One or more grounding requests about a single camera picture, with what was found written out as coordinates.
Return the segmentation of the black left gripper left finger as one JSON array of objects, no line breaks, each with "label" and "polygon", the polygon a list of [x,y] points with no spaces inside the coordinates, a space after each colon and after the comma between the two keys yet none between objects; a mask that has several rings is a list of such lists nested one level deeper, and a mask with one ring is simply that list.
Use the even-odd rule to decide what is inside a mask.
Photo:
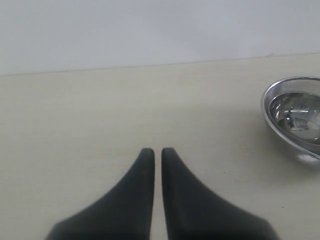
[{"label": "black left gripper left finger", "polygon": [[48,240],[148,240],[155,188],[155,153],[143,148],[102,198],[57,223]]}]

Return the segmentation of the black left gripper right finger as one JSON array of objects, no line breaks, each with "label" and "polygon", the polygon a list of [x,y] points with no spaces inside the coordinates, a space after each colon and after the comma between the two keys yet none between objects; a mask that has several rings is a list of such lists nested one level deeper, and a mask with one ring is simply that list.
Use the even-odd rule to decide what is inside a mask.
[{"label": "black left gripper right finger", "polygon": [[170,240],[276,240],[263,218],[226,201],[206,187],[174,148],[161,151],[162,199]]}]

